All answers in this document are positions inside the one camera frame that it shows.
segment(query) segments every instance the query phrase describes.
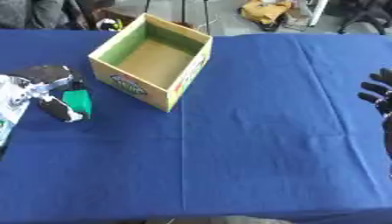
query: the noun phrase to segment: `white stand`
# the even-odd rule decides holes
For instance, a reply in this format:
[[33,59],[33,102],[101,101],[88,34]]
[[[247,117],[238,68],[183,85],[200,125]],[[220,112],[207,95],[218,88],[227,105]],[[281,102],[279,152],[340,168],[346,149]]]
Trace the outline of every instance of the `white stand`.
[[316,9],[313,12],[313,16],[311,17],[311,22],[309,23],[309,26],[316,25],[321,15],[323,14],[324,9],[326,8],[326,4],[328,4],[328,0],[318,0]]

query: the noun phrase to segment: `chair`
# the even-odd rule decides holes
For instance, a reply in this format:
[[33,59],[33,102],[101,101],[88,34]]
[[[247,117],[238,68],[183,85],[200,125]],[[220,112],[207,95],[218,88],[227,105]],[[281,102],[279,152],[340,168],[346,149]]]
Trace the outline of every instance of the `chair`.
[[[355,22],[367,22],[374,26],[380,35],[385,35],[384,28],[390,27],[392,22],[392,17],[384,9],[385,2],[382,3],[379,0],[369,0],[366,3],[361,1],[350,2],[347,8],[352,13],[345,19],[338,33],[346,33],[346,28]],[[386,22],[382,23],[377,18],[383,18]]]

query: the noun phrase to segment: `black gloved hand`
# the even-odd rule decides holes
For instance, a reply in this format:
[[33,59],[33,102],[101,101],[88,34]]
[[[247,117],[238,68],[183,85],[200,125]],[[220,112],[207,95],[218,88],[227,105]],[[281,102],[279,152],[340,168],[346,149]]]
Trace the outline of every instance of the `black gloved hand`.
[[362,88],[377,93],[378,95],[374,96],[372,94],[358,93],[358,96],[362,100],[373,103],[384,117],[382,123],[384,129],[384,144],[389,157],[392,159],[392,71],[382,68],[380,74],[371,73],[370,79],[385,84],[387,87],[380,84],[362,82],[360,84]]

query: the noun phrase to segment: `table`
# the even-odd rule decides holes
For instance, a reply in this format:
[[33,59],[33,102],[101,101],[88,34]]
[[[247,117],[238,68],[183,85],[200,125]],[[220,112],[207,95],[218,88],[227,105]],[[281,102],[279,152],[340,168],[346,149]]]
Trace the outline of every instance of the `table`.
[[93,119],[78,123],[29,107],[0,163],[0,221],[392,218],[381,118],[356,97],[369,73],[392,67],[387,38],[215,38],[211,60],[166,114],[93,77],[87,55],[111,35],[0,31],[1,72],[68,65],[85,75],[94,104]]

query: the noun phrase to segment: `green block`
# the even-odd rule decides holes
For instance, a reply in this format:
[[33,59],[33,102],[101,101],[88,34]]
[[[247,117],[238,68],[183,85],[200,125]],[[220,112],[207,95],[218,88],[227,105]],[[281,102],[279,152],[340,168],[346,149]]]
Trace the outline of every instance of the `green block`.
[[87,90],[66,91],[62,101],[75,112],[85,114],[87,118],[91,117],[92,103]]

